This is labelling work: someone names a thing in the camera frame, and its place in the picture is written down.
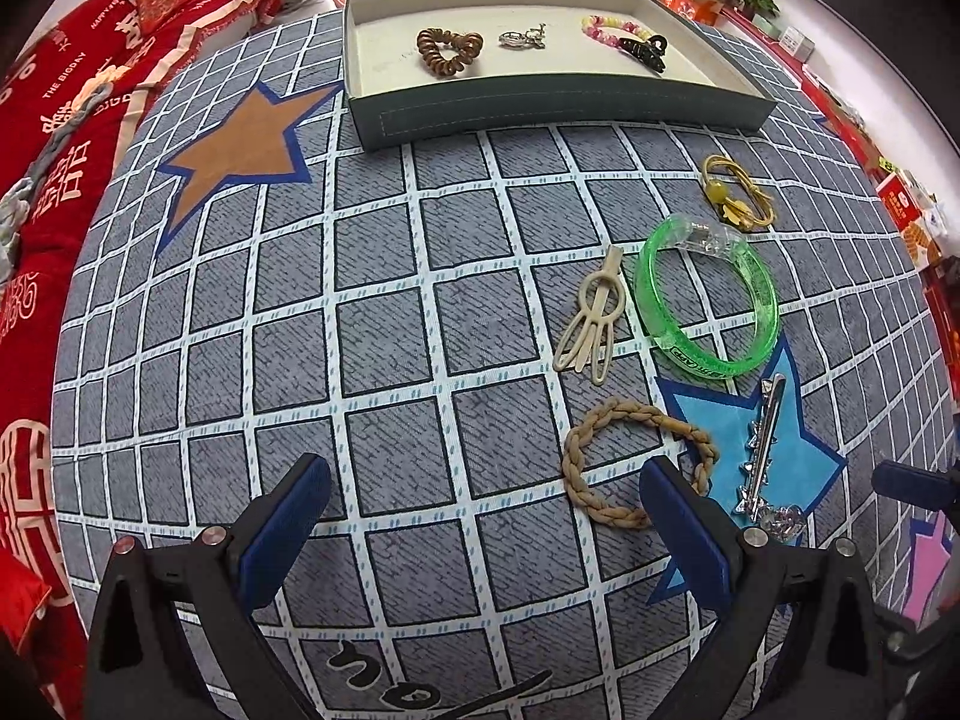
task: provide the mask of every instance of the spiral hair tie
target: spiral hair tie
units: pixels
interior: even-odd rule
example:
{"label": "spiral hair tie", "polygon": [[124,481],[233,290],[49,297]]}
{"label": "spiral hair tie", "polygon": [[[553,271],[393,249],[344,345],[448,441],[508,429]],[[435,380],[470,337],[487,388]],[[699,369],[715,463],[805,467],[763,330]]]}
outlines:
{"label": "spiral hair tie", "polygon": [[[444,59],[438,43],[450,46],[457,55]],[[434,76],[456,76],[464,67],[473,63],[483,49],[483,37],[476,32],[460,35],[448,29],[429,28],[416,35],[416,49],[424,57],[424,63]]]}

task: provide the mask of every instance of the yellow bead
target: yellow bead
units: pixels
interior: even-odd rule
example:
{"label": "yellow bead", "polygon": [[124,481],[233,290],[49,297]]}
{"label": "yellow bead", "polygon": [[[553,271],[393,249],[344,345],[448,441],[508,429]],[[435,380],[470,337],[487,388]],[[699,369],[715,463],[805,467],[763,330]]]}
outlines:
{"label": "yellow bead", "polygon": [[727,185],[717,178],[711,178],[707,181],[707,185],[704,186],[704,194],[707,195],[707,199],[714,205],[720,205],[724,202],[727,197],[730,196],[730,190],[727,188]]}

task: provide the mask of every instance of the green bangle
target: green bangle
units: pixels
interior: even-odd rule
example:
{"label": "green bangle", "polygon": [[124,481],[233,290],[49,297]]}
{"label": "green bangle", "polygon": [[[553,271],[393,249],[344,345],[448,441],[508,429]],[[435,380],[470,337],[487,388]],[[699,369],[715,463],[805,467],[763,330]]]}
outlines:
{"label": "green bangle", "polygon": [[[740,275],[754,303],[756,328],[745,357],[721,360],[685,336],[656,288],[656,252],[662,248],[726,260]],[[770,271],[747,239],[726,224],[702,223],[685,214],[669,215],[651,233],[637,257],[634,297],[654,343],[677,365],[703,379],[727,379],[759,367],[770,356],[779,333],[779,303]]]}

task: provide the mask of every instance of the gray rope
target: gray rope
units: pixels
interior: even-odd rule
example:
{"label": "gray rope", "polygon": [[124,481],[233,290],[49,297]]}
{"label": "gray rope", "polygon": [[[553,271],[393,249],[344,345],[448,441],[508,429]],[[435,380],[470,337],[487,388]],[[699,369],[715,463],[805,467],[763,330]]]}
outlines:
{"label": "gray rope", "polygon": [[83,122],[113,92],[112,83],[102,83],[83,104],[74,111],[62,127],[54,130],[37,159],[27,167],[27,175],[0,197],[0,295],[6,283],[13,278],[19,259],[20,236],[18,230],[37,200],[37,190],[43,185],[50,166],[64,150],[67,140]]}
{"label": "gray rope", "polygon": [[27,167],[27,175],[25,177],[31,182],[30,194],[27,197],[27,201],[29,201],[31,208],[34,207],[34,201],[37,199],[37,190],[40,189],[40,185],[47,175],[47,170],[50,170],[50,166],[53,165],[56,156],[59,155],[66,145],[67,139],[77,131],[96,107],[110,96],[112,91],[113,84],[109,83],[109,81],[100,84],[94,89],[93,92],[90,93],[90,96],[83,101],[83,105],[80,105],[80,107],[73,112],[73,116],[71,116],[62,127],[54,130],[54,133],[50,136],[50,140],[47,141],[47,145],[40,151],[40,156],[37,156],[37,159],[31,162],[30,167]]}

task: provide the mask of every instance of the tray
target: tray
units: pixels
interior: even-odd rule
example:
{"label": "tray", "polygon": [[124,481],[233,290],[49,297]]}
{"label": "tray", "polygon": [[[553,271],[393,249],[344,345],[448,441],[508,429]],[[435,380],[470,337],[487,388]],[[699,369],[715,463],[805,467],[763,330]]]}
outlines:
{"label": "tray", "polygon": [[[669,41],[656,76],[590,40],[587,15],[634,20]],[[546,23],[546,49],[497,38]],[[452,79],[421,61],[429,26],[478,32],[479,58]],[[510,124],[669,121],[756,131],[776,102],[736,60],[655,0],[347,0],[344,85],[363,148]]]}

